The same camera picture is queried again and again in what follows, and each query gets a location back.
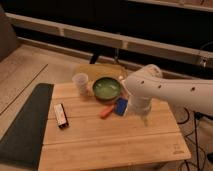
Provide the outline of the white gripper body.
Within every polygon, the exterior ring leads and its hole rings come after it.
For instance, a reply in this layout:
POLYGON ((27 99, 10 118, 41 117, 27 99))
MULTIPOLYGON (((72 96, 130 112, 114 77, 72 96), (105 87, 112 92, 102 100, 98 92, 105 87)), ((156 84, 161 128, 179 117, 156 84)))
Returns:
POLYGON ((151 99, 144 97, 130 96, 128 100, 127 109, 139 116, 147 116, 151 111, 151 99))

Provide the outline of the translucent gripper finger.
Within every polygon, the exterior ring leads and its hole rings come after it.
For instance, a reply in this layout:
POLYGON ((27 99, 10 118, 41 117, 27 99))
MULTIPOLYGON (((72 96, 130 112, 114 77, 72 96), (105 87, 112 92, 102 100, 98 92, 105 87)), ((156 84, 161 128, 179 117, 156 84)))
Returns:
POLYGON ((145 127, 147 127, 147 126, 148 126, 147 117, 146 117, 146 116, 143 116, 143 117, 142 117, 142 120, 143 120, 143 122, 144 122, 145 127))

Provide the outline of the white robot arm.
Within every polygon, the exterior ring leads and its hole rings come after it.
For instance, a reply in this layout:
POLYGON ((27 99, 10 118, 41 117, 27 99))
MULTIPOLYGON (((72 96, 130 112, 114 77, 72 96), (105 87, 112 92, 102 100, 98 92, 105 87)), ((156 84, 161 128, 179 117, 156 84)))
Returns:
POLYGON ((149 64, 131 73, 122 84, 129 94, 127 110, 141 118, 149 114, 151 100, 157 98, 213 120, 213 80, 166 79, 158 66, 149 64))

